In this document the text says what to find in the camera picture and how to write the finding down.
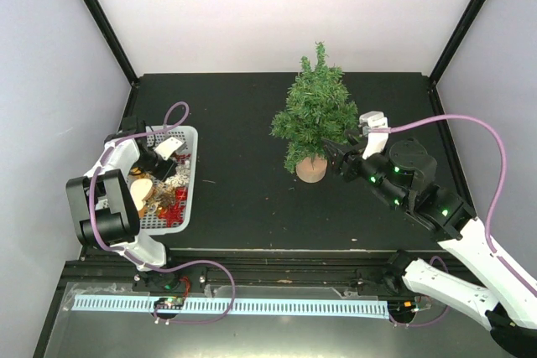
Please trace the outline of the small green christmas tree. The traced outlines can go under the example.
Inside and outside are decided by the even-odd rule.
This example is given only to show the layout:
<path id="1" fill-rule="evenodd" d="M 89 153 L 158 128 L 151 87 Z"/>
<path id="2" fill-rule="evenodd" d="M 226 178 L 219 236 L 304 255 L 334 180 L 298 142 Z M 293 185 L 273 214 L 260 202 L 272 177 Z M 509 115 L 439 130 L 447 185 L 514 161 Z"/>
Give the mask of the small green christmas tree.
<path id="1" fill-rule="evenodd" d="M 358 127 L 358 109 L 343 83 L 341 67 L 326 63 L 326 47 L 315 44 L 316 62 L 301 58 L 301 71 L 287 92 L 284 109 L 271 122 L 271 135 L 288 142 L 284 167 L 295 171 L 304 159 L 324 158 L 324 139 L 344 143 Z"/>

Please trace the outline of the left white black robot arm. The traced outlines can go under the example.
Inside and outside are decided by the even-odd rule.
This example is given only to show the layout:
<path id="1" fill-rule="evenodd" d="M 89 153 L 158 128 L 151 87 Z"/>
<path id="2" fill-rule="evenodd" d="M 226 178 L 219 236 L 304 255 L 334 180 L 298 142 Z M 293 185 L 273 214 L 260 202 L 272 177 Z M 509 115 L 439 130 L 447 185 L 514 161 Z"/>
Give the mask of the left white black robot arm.
<path id="1" fill-rule="evenodd" d="M 173 136 L 158 146 L 147 144 L 148 136 L 167 135 L 167 130 L 147 132 L 136 117 L 123 121 L 123 129 L 106 137 L 95 164 L 80 177 L 69 179 L 65 191 L 75 233 L 80 244 L 115 252 L 133 263 L 162 290 L 174 288 L 179 268 L 169 262 L 164 244 L 141 230 L 144 201 L 134 201 L 128 187 L 131 169 L 140 169 L 157 180 L 175 174 L 172 155 L 185 142 Z"/>

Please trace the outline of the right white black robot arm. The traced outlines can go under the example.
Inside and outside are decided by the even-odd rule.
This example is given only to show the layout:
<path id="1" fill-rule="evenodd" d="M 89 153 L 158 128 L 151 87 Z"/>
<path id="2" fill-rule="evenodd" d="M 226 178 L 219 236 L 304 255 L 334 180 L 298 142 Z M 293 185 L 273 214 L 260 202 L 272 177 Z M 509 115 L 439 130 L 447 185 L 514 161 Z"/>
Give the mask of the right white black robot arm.
<path id="1" fill-rule="evenodd" d="M 404 212 L 480 281 L 469 283 L 407 252 L 381 273 L 390 293 L 406 288 L 458 310 L 488 330 L 515 357 L 536 355 L 536 280 L 494 239 L 476 211 L 435 183 L 436 160 L 414 139 L 391 147 L 385 133 L 347 132 L 348 143 L 324 140 L 329 165 L 344 180 L 364 179 L 390 208 Z"/>

